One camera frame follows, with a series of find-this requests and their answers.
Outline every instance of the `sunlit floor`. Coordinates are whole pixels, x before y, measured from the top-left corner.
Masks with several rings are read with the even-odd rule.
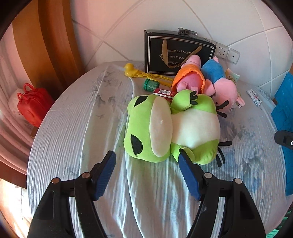
[[[0,179],[0,212],[19,238],[26,238],[32,215],[25,188]]]

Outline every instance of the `pink pig plush toy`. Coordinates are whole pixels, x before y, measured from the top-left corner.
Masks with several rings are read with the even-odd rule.
[[[238,96],[235,83],[226,79],[224,69],[217,57],[208,60],[201,68],[201,72],[206,79],[206,87],[203,93],[212,95],[216,106],[222,105],[227,100],[229,101],[228,106],[220,109],[220,112],[230,111],[235,102],[238,102],[241,106],[245,105],[244,100]]]
[[[192,55],[181,66],[173,80],[172,90],[180,92],[184,89],[196,91],[197,94],[202,94],[205,88],[205,78],[200,71],[200,57]]]

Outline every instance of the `red handle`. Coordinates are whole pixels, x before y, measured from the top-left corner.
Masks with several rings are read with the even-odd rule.
[[[23,94],[21,94],[21,93],[17,93],[17,97],[18,97],[19,101],[21,100],[21,98],[20,98],[20,97],[24,97],[24,99],[25,99],[25,100],[27,100],[27,99],[28,99],[26,96],[24,96],[24,95],[23,95]]]
[[[29,83],[25,83],[24,86],[23,86],[23,90],[24,90],[24,93],[27,93],[28,91],[26,90],[26,86],[30,87],[33,91],[35,91],[36,89],[30,85]]]

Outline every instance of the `black gift box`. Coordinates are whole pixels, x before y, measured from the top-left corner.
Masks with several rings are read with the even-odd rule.
[[[168,65],[163,59],[162,44],[168,49]],[[144,31],[144,71],[146,73],[173,75],[181,68],[181,63],[196,49],[202,46],[196,54],[201,59],[201,65],[214,56],[216,46],[205,38],[189,35],[178,35],[175,31],[145,30]]]

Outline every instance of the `black embroidered eye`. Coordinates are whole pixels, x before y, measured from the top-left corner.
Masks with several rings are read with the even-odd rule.
[[[134,135],[130,134],[131,146],[133,153],[137,157],[142,152],[142,142]]]
[[[141,95],[138,97],[138,99],[136,100],[134,107],[141,104],[142,102],[144,102],[147,99],[147,95]]]

